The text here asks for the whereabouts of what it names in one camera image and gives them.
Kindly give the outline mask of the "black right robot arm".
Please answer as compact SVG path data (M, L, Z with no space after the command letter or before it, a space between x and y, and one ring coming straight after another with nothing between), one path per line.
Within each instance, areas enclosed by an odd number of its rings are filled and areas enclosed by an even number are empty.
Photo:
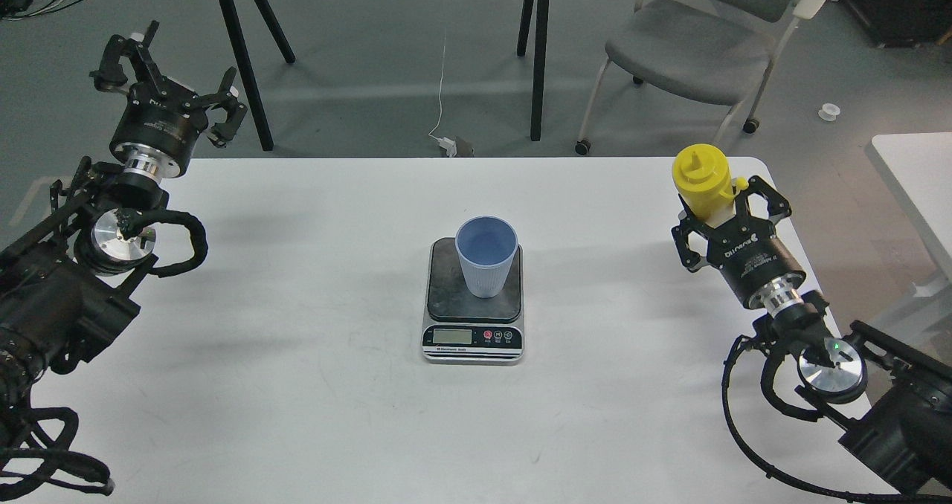
M692 184L676 178L683 212L671 230L688 271L720 271L738 301L765 313L752 337L737 337L724 361L721 403L740 451L767 478L847 502L948 503L926 494L936 480L950 485L950 368L861 321L847 337L827 327L829 302L819 291L800 294L805 271L776 236L791 216L781 193L758 176ZM850 493L815 485L772 465L748 445L733 420L729 386L742 354L764 355L759 388L784 416L828 419L842 429L840 446L890 484L893 494Z

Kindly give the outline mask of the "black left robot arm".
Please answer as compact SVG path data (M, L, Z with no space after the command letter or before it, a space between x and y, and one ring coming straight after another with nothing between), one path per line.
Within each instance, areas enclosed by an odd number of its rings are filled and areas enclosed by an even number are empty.
M77 413L35 408L31 389L108 348L139 314L132 293L146 277L180 276L208 255L203 224L169 209L161 184L187 171L201 135L225 147L247 106L234 67L205 95L161 74L149 52L157 29L153 21L144 34L110 37L91 72L96 90L126 95L109 144L115 162L84 156L71 182L52 182L50 215L2 252L2 464L36 463L30 473L2 470L3 501L44 484L112 493L109 468L71 449Z

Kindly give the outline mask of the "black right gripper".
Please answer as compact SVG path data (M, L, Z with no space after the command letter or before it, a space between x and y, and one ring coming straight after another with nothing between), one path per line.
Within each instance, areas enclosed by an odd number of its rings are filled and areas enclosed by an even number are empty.
M695 216L683 196L679 223L671 236L681 264L691 273L704 267L720 271L742 307L765 308L764 297L775 288L800 288L806 273L776 236L776 224L792 216L788 199L757 175L733 183L735 215L710 227ZM766 202L766 217L753 216L749 197Z

